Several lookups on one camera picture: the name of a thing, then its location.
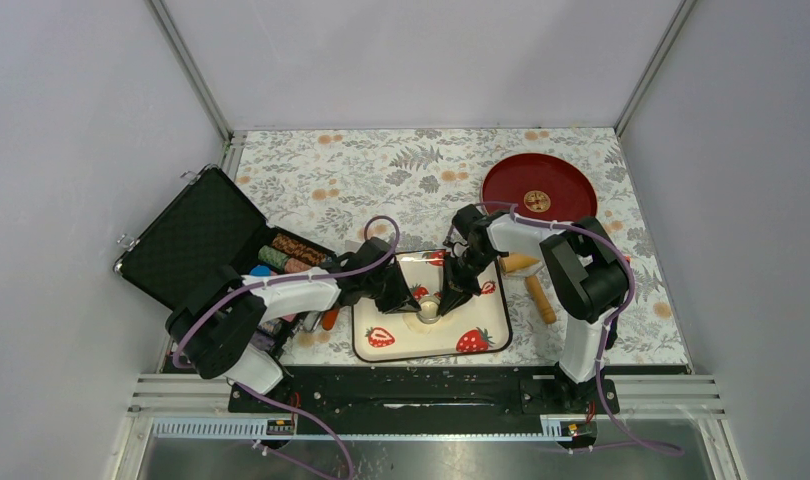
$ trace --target red strawberry print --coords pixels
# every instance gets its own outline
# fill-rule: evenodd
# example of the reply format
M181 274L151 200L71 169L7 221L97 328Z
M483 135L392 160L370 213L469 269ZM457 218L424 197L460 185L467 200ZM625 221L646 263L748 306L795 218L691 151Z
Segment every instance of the red strawberry print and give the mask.
M488 280L482 285L482 295L490 295L491 293L496 291L496 282L493 280Z
M381 327L368 328L366 337L367 341L370 343L370 346L375 348L393 345L393 342L396 341L390 332Z
M443 266L443 256L446 254L446 250L437 250L434 252L427 252L423 254L423 258L434 258L436 260L430 260L429 264L434 265L435 267L442 267Z
M420 285L419 283L411 287L411 295L413 295L414 298L416 298L417 300L425 297L428 294L429 290L426 287Z
M461 353L484 352L492 346L493 342L490 341L487 329L476 328L461 336L458 345L455 345L455 351Z

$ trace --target stack of poker chips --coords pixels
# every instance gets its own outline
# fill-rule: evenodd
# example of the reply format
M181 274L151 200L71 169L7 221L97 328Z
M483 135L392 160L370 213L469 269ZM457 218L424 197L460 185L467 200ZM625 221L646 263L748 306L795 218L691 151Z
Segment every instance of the stack of poker chips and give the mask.
M258 250L258 260L268 263L280 270L284 270L285 273L298 273L311 269L311 266L307 263L302 263L295 258L290 258L286 253L279 252L266 245Z
M326 259L324 253L318 252L281 233L275 236L272 246L307 265L317 266Z

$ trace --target robotic arm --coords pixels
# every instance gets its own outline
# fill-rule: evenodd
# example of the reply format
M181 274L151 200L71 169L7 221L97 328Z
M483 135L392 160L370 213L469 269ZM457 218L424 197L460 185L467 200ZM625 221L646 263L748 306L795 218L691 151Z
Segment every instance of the robotic arm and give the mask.
M476 277L497 256L517 252L542 259L558 300L576 319L567 325L564 351L558 361L562 401L569 406L590 396L596 389L594 362L603 321L612 308L623 302L629 288L628 277L615 253L582 234L571 231L555 234L546 228L515 222L503 211L484 215L474 205L460 209L452 223L466 239L467 248L458 256L447 252L444 257L438 313L449 313L473 295L479 295ZM610 241L593 217L585 217L575 226ZM611 324L607 348L617 338L615 322Z
M297 312L352 306L371 298L384 313L417 312L391 246L371 238L355 253L303 273L243 278L218 269L167 319L166 329L204 379L225 376L264 394L282 378L281 367L249 345L256 327Z

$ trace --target blue object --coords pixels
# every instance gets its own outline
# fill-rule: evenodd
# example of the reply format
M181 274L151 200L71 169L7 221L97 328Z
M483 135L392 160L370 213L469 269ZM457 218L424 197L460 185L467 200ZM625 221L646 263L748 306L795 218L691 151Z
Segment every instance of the blue object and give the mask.
M272 272L270 272L270 269L263 265L258 265L257 267L253 268L251 272L249 272L249 275L252 275L253 277L269 277L271 274Z

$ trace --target gold coin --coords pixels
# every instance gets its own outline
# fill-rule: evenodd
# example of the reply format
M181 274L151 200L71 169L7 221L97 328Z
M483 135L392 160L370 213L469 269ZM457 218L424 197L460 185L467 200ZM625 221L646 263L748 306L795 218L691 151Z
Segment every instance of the gold coin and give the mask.
M541 213L549 210L552 201L549 199L549 195L540 190L532 190L523 197L523 204L529 210L535 213Z

